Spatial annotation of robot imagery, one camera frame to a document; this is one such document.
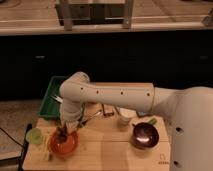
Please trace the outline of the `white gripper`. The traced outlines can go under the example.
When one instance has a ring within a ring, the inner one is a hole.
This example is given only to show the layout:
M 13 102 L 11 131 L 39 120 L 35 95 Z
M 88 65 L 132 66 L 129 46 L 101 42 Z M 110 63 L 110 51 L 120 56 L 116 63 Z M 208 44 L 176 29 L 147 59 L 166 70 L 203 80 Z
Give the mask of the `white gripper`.
M 63 100 L 59 108 L 61 124 L 68 131 L 76 131 L 84 113 L 84 104 Z

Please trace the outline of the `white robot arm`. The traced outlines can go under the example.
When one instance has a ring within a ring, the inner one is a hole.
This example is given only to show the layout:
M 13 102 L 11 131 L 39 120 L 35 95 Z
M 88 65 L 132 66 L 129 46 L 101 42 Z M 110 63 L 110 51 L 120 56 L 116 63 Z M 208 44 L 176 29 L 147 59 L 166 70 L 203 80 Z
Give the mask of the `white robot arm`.
M 151 83 L 94 83 L 76 72 L 59 88 L 60 118 L 70 127 L 85 102 L 165 117 L 172 122 L 170 171 L 213 171 L 213 88 L 159 88 Z

